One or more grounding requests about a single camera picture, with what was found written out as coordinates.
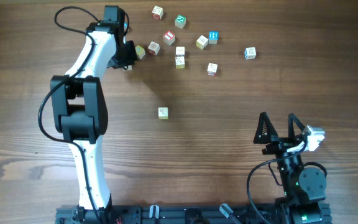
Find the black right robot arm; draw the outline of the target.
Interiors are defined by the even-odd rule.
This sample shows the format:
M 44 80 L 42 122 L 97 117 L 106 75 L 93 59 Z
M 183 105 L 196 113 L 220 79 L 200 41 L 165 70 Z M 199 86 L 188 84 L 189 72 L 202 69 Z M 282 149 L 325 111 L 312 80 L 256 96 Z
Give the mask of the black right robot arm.
M 314 152 L 324 140 L 323 128 L 305 126 L 293 114 L 288 115 L 288 136 L 278 136 L 268 114 L 262 112 L 254 137 L 255 144 L 263 144 L 264 155 L 275 158 L 255 166 L 247 178 L 247 196 L 257 219 L 262 223 L 324 223 L 328 222 L 326 199 L 326 178 L 328 172 L 317 162 L 304 163 L 301 153 Z M 284 196 L 275 200 L 271 213 L 261 211 L 250 194 L 250 178 L 263 166 L 277 164 L 280 180 L 276 184 L 283 187 Z

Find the blue edged K block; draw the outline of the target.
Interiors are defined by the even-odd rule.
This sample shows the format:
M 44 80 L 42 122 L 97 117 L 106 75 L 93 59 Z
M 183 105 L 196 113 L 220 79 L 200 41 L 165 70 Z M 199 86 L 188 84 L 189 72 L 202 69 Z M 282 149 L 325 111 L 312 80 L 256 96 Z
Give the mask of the blue edged K block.
M 246 60 L 255 59 L 257 55 L 255 47 L 248 47 L 244 51 L 244 57 Z

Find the yellow edged plain block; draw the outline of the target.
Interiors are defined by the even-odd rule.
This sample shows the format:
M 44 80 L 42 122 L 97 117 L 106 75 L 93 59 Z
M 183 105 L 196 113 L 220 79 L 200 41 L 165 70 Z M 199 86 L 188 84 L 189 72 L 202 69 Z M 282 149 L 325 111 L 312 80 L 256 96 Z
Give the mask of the yellow edged plain block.
M 167 107 L 159 107 L 158 108 L 158 118 L 159 119 L 168 119 L 168 108 Z

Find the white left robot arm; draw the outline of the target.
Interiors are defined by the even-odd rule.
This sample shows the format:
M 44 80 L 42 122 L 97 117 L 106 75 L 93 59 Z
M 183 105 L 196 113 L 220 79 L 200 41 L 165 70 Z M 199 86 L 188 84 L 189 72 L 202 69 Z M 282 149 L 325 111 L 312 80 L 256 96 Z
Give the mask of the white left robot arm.
M 105 6 L 104 17 L 92 22 L 82 34 L 86 42 L 75 64 L 50 81 L 47 100 L 52 101 L 56 130 L 73 154 L 80 187 L 73 214 L 57 210 L 57 223 L 120 223 L 113 210 L 104 176 L 101 146 L 108 127 L 101 80 L 107 68 L 129 70 L 137 55 L 125 36 L 129 16 L 119 6 Z

